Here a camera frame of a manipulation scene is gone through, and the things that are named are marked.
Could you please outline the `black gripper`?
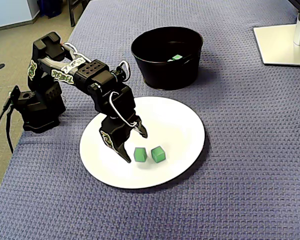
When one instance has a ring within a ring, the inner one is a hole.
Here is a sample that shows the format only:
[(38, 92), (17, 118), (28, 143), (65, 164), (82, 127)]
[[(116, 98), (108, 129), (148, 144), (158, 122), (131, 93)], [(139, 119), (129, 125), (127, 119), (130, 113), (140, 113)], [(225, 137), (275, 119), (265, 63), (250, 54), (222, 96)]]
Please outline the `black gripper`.
[(131, 128), (134, 128), (143, 138), (148, 138), (148, 132), (135, 111), (136, 104), (132, 89), (127, 85), (117, 85), (109, 89), (95, 85), (94, 108), (105, 115), (99, 129), (104, 144), (127, 163), (131, 163), (132, 160), (125, 149), (125, 142), (130, 137)]

